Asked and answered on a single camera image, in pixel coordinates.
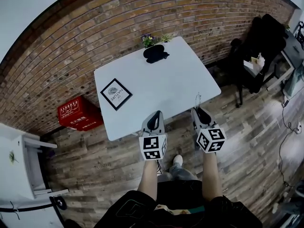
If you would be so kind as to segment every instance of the power cord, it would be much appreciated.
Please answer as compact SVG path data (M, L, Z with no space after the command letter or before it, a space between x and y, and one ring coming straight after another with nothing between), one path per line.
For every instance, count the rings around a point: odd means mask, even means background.
M297 127L292 128L292 127L291 127L291 126L292 126L291 122L288 122L288 124L286 125L285 119L284 119L284 109L286 108L286 106L287 106L287 104L289 103L289 101L291 101L298 93L300 93L300 91L301 91L302 89L304 89L304 86L303 86L303 87L302 87L302 88L301 88L293 97L291 97L291 98L284 104L283 110L282 110L282 119L283 119L284 126L285 126L287 129L291 130L291 132L289 132L289 133L285 136L285 138L284 138L283 141L281 142L280 148L279 148L279 156L280 156L280 159L281 159L280 172L281 172L281 175L282 175L282 178L283 178L283 184L284 184L284 186L287 187L287 188L288 188L288 187L294 188L294 186L290 185L290 184L289 184L287 181L285 181L285 179L284 179L284 174L283 174L283 172L282 172L282 168L283 168L283 159L282 159L282 156L281 156L281 147L282 147L284 141L286 140L286 138L287 138L290 134L292 134L292 133L300 134L300 133L302 132L302 127L300 126L301 129L298 129ZM300 121L300 119L301 119L301 117L302 117L302 114L300 115L300 117L299 117L299 119L298 119L297 126L298 126L299 121Z

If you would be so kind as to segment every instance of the table leg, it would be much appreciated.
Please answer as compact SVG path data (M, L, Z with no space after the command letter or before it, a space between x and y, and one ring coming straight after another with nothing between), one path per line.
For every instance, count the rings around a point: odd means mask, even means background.
M44 146L44 147L49 147L49 148L57 148L57 144L53 144L53 143L41 142L41 141L30 139L30 138L23 138L23 140L25 142L28 142L28 143L31 143L31 144L34 144L34 145L38 145L38 146Z
M49 193L35 195L35 198L36 199L47 199L49 197L60 196L62 194L68 193L68 192L69 192L68 189L64 189L64 190L57 191L57 192L49 192Z
M41 194L46 194L46 193L49 193L49 192L52 192L52 189L36 190L36 191L34 191L34 194L35 195L41 195Z
M267 90L271 90L273 89L274 87L276 87L277 85L279 85L283 79L285 79L288 75L290 75L292 72L294 71L294 67L290 67L290 69L288 69L281 77L279 77L271 86L269 86L267 88Z

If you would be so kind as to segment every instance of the wheel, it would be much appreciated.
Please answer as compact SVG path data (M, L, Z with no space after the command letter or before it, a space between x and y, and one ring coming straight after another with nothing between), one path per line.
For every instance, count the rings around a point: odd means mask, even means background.
M67 209L67 203L63 199L63 197L54 197L55 203L58 208L61 210L66 210Z

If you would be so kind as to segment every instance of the white table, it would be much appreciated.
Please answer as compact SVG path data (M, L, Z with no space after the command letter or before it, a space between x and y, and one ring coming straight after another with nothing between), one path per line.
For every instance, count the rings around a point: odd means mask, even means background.
M163 43L167 59L149 64L141 49L110 62L95 71L95 82L109 140L141 130L151 113L161 110L164 119L173 117L221 93L203 63L184 41L176 37ZM133 96L117 111L101 95L116 78Z
M288 38L285 39L286 47L281 51L281 53L289 64L290 68L267 88L268 91L278 86L295 70L295 68L303 66L304 51L301 44L297 41L297 39L290 31L287 31L287 35Z
M46 189L43 182L38 148L45 146L57 148L56 144L41 142L24 135L8 140L0 149L0 200L25 202L27 200L43 200L52 196L67 193L68 190L52 192ZM13 151L15 161L10 162L10 152Z

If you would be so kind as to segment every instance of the person's leg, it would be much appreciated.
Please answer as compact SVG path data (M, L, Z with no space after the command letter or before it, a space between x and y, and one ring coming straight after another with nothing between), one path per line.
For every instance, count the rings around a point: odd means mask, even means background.
M190 181L197 180L197 178L188 170L182 168L182 156L177 155L173 160L173 165L169 169L169 173L176 180Z
M170 173L164 172L163 174L157 177L157 182L165 182L165 181L172 181L173 177Z
M138 191L143 192L156 200L157 198L157 162L146 161L143 167L142 180Z

